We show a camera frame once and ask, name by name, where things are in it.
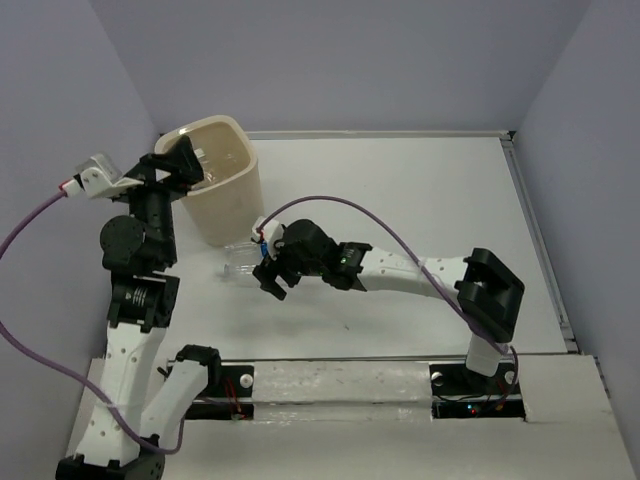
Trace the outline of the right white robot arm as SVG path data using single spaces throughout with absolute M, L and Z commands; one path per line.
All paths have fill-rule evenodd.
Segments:
M 251 233 L 263 258 L 253 275 L 279 300 L 304 277 L 340 291 L 393 291 L 447 302 L 472 332 L 462 384 L 482 392 L 497 378 L 515 333 L 523 282 L 490 250 L 465 257 L 396 254 L 367 243 L 336 242 L 309 219 L 284 225 L 260 217 Z

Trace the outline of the clear bottle without label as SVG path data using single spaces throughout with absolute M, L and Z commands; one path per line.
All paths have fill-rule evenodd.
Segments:
M 250 155 L 241 148 L 205 151 L 194 150 L 203 170 L 203 180 L 195 189 L 204 189 L 222 183 L 242 172 L 251 161 Z

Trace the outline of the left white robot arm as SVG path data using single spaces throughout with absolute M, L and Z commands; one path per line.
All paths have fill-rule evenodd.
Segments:
M 126 173 L 95 155 L 77 174 L 90 198 L 108 198 L 128 211 L 100 232 L 102 266 L 111 277 L 107 343 L 96 403 L 74 453 L 59 461 L 58 479 L 159 479 L 171 437 L 183 435 L 195 398 L 221 383 L 221 359 L 211 347 L 185 346 L 164 385 L 146 399 L 154 361 L 171 323 L 179 278 L 172 204 L 204 178 L 190 138 L 149 153 Z

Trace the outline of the clear crushed bottle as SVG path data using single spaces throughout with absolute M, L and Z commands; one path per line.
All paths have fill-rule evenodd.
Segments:
M 254 242 L 241 242 L 224 247 L 224 263 L 220 278 L 238 286 L 257 285 L 253 275 L 254 268 L 261 263 L 263 253 L 261 246 Z

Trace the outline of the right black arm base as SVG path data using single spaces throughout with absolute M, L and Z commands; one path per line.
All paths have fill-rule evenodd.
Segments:
M 436 420 L 526 418 L 511 362 L 500 363 L 492 377 L 472 372 L 463 363 L 432 364 L 429 371 Z

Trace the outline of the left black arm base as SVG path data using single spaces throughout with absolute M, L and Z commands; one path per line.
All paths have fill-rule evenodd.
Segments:
M 223 363 L 220 381 L 193 401 L 187 420 L 249 421 L 254 418 L 255 369 L 251 364 Z

